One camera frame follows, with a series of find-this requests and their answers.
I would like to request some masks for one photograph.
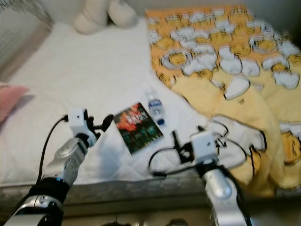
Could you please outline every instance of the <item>pink pillow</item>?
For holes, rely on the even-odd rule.
[[[0,123],[2,123],[29,89],[24,86],[0,84]]]

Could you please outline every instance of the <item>bottle cap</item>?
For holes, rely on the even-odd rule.
[[[157,123],[158,123],[159,126],[161,126],[161,125],[163,125],[165,122],[164,122],[164,119],[159,119],[159,120],[157,121]]]

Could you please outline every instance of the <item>white mattress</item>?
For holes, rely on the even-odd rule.
[[[72,27],[56,24],[50,37],[15,74],[11,84],[30,92],[13,111],[0,131],[0,186],[26,185],[36,181],[41,151],[53,124],[72,107],[83,107],[100,124],[107,114],[116,114],[141,102],[147,107],[145,90],[157,90],[166,111],[164,138],[131,155],[114,123],[89,149],[79,169],[76,184],[150,179],[149,157],[157,149],[173,145],[171,131],[178,130],[182,143],[204,125],[199,115],[180,96],[170,91],[151,69],[147,27],[121,30],[110,26],[84,36]],[[71,137],[61,123],[50,138],[44,167],[55,151]],[[176,165],[170,155],[161,165]]]

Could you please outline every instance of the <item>white wall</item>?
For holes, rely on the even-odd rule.
[[[177,8],[212,4],[246,4],[258,18],[270,22],[276,30],[296,33],[301,30],[301,0],[126,0],[138,14],[145,9]],[[72,24],[84,0],[42,0],[55,21]]]

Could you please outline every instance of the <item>floor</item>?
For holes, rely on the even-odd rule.
[[[253,204],[250,206],[253,226],[300,226],[301,206],[299,203]],[[66,218],[63,226],[100,226],[117,221],[132,226],[166,226],[173,218],[183,218],[189,226],[211,226],[210,209],[207,207],[136,213],[117,213],[84,218]]]

